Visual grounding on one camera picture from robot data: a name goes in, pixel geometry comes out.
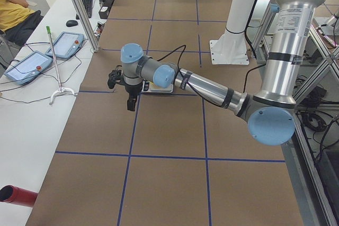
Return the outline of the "silver digital kitchen scale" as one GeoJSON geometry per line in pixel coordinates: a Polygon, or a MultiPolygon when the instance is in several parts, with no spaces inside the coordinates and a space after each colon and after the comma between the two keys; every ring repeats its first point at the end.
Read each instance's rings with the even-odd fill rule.
{"type": "Polygon", "coordinates": [[[171,94],[174,86],[170,84],[168,87],[163,88],[155,85],[154,83],[143,80],[141,93],[143,94],[171,94]]]}

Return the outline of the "white stand with green tip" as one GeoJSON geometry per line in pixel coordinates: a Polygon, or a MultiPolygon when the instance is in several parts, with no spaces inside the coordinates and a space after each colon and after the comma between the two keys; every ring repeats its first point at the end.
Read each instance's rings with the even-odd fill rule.
{"type": "Polygon", "coordinates": [[[62,85],[61,78],[60,78],[60,73],[59,73],[59,67],[58,67],[58,64],[57,64],[57,58],[56,58],[56,54],[55,54],[55,49],[54,49],[54,46],[53,46],[53,41],[52,41],[50,27],[46,26],[46,29],[47,29],[47,34],[48,34],[49,42],[50,42],[50,48],[51,48],[51,52],[52,52],[54,67],[55,67],[55,71],[56,71],[56,75],[57,75],[57,81],[58,81],[58,86],[59,86],[59,88],[56,91],[54,91],[53,94],[50,96],[49,105],[51,106],[53,104],[53,102],[54,102],[55,97],[57,97],[58,95],[72,94],[73,96],[76,96],[76,94],[75,94],[75,91],[73,89],[68,88],[68,87],[63,87],[63,85],[62,85]]]}

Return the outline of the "far teach pendant tablet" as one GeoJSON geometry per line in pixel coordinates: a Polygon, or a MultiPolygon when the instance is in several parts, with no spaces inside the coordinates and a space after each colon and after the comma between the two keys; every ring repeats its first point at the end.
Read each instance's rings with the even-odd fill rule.
{"type": "Polygon", "coordinates": [[[62,32],[55,40],[52,40],[56,58],[71,58],[82,46],[83,41],[83,34],[62,32]]]}

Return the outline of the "teach pendant tablet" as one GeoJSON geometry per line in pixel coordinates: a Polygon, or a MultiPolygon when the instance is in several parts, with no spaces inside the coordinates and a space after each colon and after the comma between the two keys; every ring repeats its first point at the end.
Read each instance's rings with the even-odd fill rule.
{"type": "Polygon", "coordinates": [[[18,85],[24,85],[35,78],[52,64],[52,59],[40,51],[34,51],[11,66],[4,75],[18,85]]]}
{"type": "Polygon", "coordinates": [[[56,58],[71,58],[82,46],[83,41],[83,34],[62,32],[55,40],[52,40],[56,58]]]}

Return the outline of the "black computer mouse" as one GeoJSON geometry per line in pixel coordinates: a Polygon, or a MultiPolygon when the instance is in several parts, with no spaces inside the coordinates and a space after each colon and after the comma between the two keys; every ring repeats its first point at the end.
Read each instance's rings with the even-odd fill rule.
{"type": "Polygon", "coordinates": [[[66,27],[70,28],[70,27],[74,27],[74,26],[77,26],[78,25],[78,22],[76,20],[68,20],[66,22],[66,27]]]}

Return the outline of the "black keyboard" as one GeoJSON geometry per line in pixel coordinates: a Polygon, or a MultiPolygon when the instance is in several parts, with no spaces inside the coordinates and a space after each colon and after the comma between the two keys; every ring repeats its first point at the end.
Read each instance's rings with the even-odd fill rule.
{"type": "Polygon", "coordinates": [[[92,17],[93,0],[82,0],[88,18],[92,17]]]}

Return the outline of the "near teach pendant tablet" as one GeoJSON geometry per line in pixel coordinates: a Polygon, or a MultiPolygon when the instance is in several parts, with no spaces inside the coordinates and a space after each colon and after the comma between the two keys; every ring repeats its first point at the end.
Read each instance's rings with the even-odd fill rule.
{"type": "Polygon", "coordinates": [[[4,75],[18,85],[24,85],[35,78],[52,64],[52,59],[40,51],[34,51],[11,66],[4,75]]]}

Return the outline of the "person in yellow shirt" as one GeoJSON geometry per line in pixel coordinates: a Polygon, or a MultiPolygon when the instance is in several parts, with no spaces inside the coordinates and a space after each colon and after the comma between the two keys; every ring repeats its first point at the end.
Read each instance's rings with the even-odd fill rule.
{"type": "Polygon", "coordinates": [[[8,41],[22,47],[38,27],[41,11],[29,8],[26,0],[1,0],[1,31],[8,41]]]}

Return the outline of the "red tube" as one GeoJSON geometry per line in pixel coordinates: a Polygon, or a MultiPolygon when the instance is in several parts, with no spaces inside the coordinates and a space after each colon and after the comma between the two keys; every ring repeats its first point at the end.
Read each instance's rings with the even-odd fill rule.
{"type": "Polygon", "coordinates": [[[1,202],[33,207],[38,193],[17,186],[7,185],[1,188],[1,202]]]}

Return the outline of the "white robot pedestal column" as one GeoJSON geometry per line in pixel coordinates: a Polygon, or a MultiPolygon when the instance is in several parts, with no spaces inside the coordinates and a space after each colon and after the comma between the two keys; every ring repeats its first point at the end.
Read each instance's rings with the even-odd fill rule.
{"type": "Polygon", "coordinates": [[[211,62],[214,65],[248,65],[245,30],[251,20],[255,0],[232,0],[225,32],[210,41],[211,62]]]}

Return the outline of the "aluminium frame post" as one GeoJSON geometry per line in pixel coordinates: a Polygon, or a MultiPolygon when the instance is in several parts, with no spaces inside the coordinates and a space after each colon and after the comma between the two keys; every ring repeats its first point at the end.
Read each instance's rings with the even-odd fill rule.
{"type": "Polygon", "coordinates": [[[79,17],[79,20],[81,22],[81,25],[84,29],[84,32],[87,36],[87,39],[91,45],[91,48],[93,52],[98,52],[99,50],[99,43],[94,35],[94,32],[92,30],[91,23],[89,21],[89,18],[87,16],[87,13],[85,11],[84,5],[82,0],[71,0],[73,3],[73,6],[76,10],[76,13],[79,17]]]}

